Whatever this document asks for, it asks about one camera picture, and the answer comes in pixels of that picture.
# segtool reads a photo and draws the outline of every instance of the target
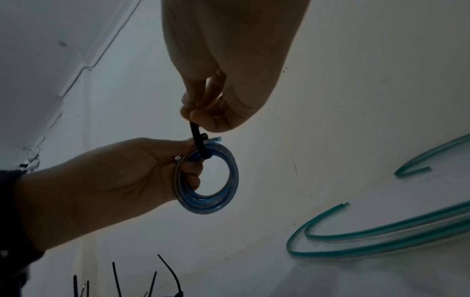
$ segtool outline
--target person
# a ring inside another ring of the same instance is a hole
[[[309,0],[162,0],[164,39],[186,92],[181,115],[234,129],[268,100]],[[192,140],[137,138],[30,174],[0,172],[0,295],[20,296],[46,250],[176,199],[175,157]],[[197,189],[201,162],[185,162]]]

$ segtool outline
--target hand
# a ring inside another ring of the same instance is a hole
[[[163,0],[166,46],[187,90],[181,115],[210,132],[253,116],[277,83],[308,3]]]
[[[24,175],[15,184],[15,202],[26,234],[45,251],[176,199],[174,157],[192,146],[192,140],[137,138]],[[202,163],[181,169],[196,189]]]

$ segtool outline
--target ceiling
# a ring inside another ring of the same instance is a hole
[[[0,1],[0,168],[20,161],[137,0]]]

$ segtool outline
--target blue coiled tubing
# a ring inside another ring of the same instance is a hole
[[[402,167],[400,167],[394,174],[397,178],[405,178],[408,176],[431,171],[432,169],[430,167],[424,167],[413,171],[408,170],[416,166],[417,164],[439,153],[442,153],[443,151],[446,151],[450,148],[453,148],[468,141],[470,141],[470,134],[457,138],[446,144],[440,145],[432,150],[429,150],[417,156],[416,158],[413,158],[411,161],[407,162]],[[311,234],[312,229],[318,223],[337,213],[338,211],[348,207],[349,205],[349,203],[345,203],[335,206],[303,224],[288,239],[286,243],[287,252],[290,255],[299,258],[341,260],[411,248],[435,242],[437,240],[453,237],[462,233],[467,233],[470,231],[470,201],[467,201],[451,207],[446,207],[437,211],[433,211],[418,217],[368,230],[336,235]],[[436,227],[431,229],[424,228],[430,226],[431,224],[436,225]],[[423,228],[424,231],[412,234],[404,232],[412,228]],[[305,237],[309,240],[331,243],[348,242],[358,239],[367,240],[386,234],[397,234],[398,232],[403,232],[404,235],[400,236],[398,239],[394,238],[381,243],[364,245],[355,248],[346,248],[337,251],[294,251],[293,246],[295,240],[302,231]]]
[[[230,172],[225,186],[215,194],[204,196],[194,192],[186,183],[185,176],[181,173],[181,164],[184,161],[203,160],[196,147],[177,159],[174,176],[176,197],[180,204],[191,212],[209,214],[219,211],[235,196],[238,188],[238,168],[232,153],[225,146],[217,143],[220,140],[221,138],[217,137],[203,142],[209,156],[216,156],[224,160]]]

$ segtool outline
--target dark sleeve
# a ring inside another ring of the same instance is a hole
[[[13,185],[24,171],[0,171],[0,296],[21,296],[28,265],[42,257],[18,217]]]

